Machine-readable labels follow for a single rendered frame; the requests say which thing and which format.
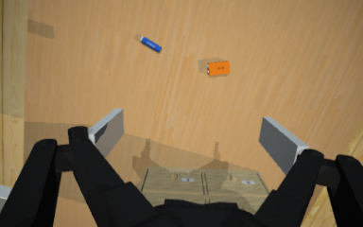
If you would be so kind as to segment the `small wooden chest of drawers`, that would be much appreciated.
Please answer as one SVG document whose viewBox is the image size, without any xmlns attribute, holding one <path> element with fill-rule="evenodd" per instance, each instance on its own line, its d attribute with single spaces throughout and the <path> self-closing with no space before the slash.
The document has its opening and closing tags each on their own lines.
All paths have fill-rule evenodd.
<svg viewBox="0 0 363 227">
<path fill-rule="evenodd" d="M 178 168 L 178 169 L 199 169 L 201 173 L 201 179 L 202 179 L 202 187 L 203 187 L 203 195 L 197 195 L 197 194 L 176 194 L 176 193 L 156 193 L 156 192 L 142 192 L 144 183 L 147 177 L 147 173 L 150 167 L 158 167 L 158 168 Z M 240 196 L 218 196 L 218 195 L 208 195 L 207 194 L 207 188 L 206 188 L 206 182 L 205 182 L 205 176 L 204 176 L 204 170 L 221 170 L 221 171 L 244 171 L 244 172 L 256 172 L 258 175 L 260 181 L 262 182 L 263 186 L 269 193 L 270 190 L 268 186 L 266 185 L 265 181 L 263 180 L 262 176 L 260 175 L 259 171 L 248 171 L 248 170 L 226 170 L 226 169 L 205 169 L 205 168 L 184 168 L 184 167 L 164 167 L 164 166 L 147 166 L 143 179 L 141 181 L 139 191 L 142 194 L 158 194 L 158 195 L 178 195 L 178 196 L 198 196 L 198 197 L 204 197 L 205 204 L 209 203 L 209 197 L 219 197 L 219 198 L 241 198 L 241 199 L 266 199 L 263 197 L 240 197 Z"/>
</svg>

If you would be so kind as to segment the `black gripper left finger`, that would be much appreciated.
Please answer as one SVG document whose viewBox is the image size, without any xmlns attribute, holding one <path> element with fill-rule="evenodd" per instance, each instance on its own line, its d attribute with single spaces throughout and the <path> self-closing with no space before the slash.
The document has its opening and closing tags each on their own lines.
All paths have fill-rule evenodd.
<svg viewBox="0 0 363 227">
<path fill-rule="evenodd" d="M 97 227 L 177 227 L 105 159 L 123 134 L 123 109 L 114 109 L 90 129 L 68 129 L 69 144 L 37 142 L 0 213 L 0 227 L 53 227 L 61 173 L 67 171 Z"/>
</svg>

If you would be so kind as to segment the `blue aa battery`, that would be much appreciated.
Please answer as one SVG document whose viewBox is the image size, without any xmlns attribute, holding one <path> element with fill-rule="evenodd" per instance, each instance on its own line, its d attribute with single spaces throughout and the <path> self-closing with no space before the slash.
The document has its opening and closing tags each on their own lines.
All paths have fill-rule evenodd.
<svg viewBox="0 0 363 227">
<path fill-rule="evenodd" d="M 159 45 L 157 45 L 156 43 L 154 43 L 153 41 L 149 40 L 149 39 L 148 39 L 148 38 L 146 38 L 146 37 L 142 37 L 142 38 L 140 39 L 140 42 L 141 42 L 142 44 L 145 44 L 146 46 L 150 47 L 151 49 L 155 50 L 155 51 L 156 51 L 156 52 L 158 52 L 158 53 L 160 53 L 160 52 L 161 52 L 161 50 L 162 50 L 162 48 L 161 48 Z"/>
</svg>

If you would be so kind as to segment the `orange nine-volt battery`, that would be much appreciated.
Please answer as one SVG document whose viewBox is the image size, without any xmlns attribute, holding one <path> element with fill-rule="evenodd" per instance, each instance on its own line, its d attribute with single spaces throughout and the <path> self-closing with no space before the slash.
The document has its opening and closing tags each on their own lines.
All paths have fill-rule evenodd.
<svg viewBox="0 0 363 227">
<path fill-rule="evenodd" d="M 207 64 L 207 68 L 209 76 L 229 74 L 230 62 L 229 61 L 210 62 Z"/>
</svg>

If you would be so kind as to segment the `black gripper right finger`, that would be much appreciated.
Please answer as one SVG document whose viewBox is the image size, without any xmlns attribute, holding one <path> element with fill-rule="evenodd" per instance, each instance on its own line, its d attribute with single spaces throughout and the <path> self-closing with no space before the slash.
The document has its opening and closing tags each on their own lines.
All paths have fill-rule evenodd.
<svg viewBox="0 0 363 227">
<path fill-rule="evenodd" d="M 363 227 L 363 165 L 358 160 L 342 154 L 325 159 L 271 117 L 263 116 L 258 142 L 287 175 L 243 227 L 301 227 L 316 184 L 327 186 L 337 227 Z"/>
</svg>

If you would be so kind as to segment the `light wooden drawer front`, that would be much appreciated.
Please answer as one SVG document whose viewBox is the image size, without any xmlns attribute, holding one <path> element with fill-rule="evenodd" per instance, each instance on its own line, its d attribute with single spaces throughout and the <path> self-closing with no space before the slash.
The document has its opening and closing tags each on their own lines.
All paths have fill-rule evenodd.
<svg viewBox="0 0 363 227">
<path fill-rule="evenodd" d="M 240 209 L 246 210 L 247 212 L 250 212 L 253 215 L 256 213 L 256 211 L 261 206 L 263 201 L 264 201 L 264 199 L 241 199 L 241 198 L 209 197 L 209 203 L 213 203 L 213 202 L 237 202 L 238 207 Z"/>
<path fill-rule="evenodd" d="M 208 195 L 263 198 L 268 196 L 256 172 L 204 170 L 204 176 Z"/>
<path fill-rule="evenodd" d="M 164 199 L 191 201 L 198 204 L 205 204 L 204 197 L 198 196 L 178 196 L 178 195 L 158 195 L 143 194 L 152 206 L 164 204 Z"/>
<path fill-rule="evenodd" d="M 150 167 L 143 192 L 203 195 L 200 170 Z"/>
</svg>

